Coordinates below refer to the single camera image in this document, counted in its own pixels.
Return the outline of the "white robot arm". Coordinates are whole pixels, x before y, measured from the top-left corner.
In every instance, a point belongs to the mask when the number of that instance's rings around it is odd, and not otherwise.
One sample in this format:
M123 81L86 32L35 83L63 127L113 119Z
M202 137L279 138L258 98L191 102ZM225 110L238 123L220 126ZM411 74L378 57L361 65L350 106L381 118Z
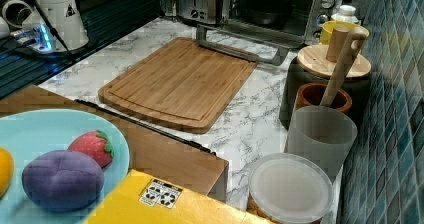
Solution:
M89 41L75 0L35 0L34 9L22 27L36 42L31 49L42 53L65 52L83 47Z

